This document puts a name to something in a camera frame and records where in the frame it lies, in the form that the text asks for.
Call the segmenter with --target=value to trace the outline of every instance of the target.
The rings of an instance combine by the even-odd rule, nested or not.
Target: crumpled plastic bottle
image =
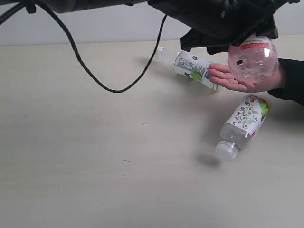
[[[261,82],[278,66],[276,48],[268,37],[252,35],[240,46],[229,47],[228,65],[236,80]]]

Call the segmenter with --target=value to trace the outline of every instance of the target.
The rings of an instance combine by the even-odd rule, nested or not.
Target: white wall
[[[1,6],[0,13],[9,6]],[[282,35],[304,34],[304,0],[285,5],[276,14]],[[77,43],[155,40],[163,17],[156,9],[142,3],[133,7],[115,6],[59,15]],[[178,39],[190,28],[168,18],[163,40]],[[28,15],[19,12],[0,27],[0,45],[60,44],[67,38],[57,24],[42,10]]]

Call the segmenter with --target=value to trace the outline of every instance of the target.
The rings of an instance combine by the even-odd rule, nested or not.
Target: red label
[[[269,43],[251,43],[241,45],[241,50],[245,50],[248,48],[269,48]]]

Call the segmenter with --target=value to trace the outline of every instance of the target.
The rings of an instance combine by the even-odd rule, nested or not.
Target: bottle label
[[[247,95],[226,124],[241,128],[254,137],[264,122],[270,106],[267,100],[257,95]]]
[[[269,40],[263,37],[250,37],[241,45],[241,50],[257,47],[269,49]]]
[[[201,82],[206,87],[215,91],[219,90],[219,86],[210,82],[212,75],[208,72],[211,62],[198,58],[186,51],[181,51],[174,64],[174,72],[176,74],[185,75],[196,81]]]

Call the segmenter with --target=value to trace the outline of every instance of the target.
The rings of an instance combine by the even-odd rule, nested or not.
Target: empty plastic bottle
[[[246,95],[243,102],[226,121],[215,154],[224,161],[233,161],[238,151],[247,148],[270,109],[270,102],[260,95]]]
[[[240,46],[229,47],[228,64],[235,79],[261,82],[278,66],[276,48],[268,37],[252,35]]]
[[[220,86],[210,82],[211,74],[208,67],[211,62],[198,58],[186,51],[170,52],[164,47],[159,47],[155,59],[161,61],[169,70],[179,75],[185,75],[201,82],[207,88],[218,91]]]

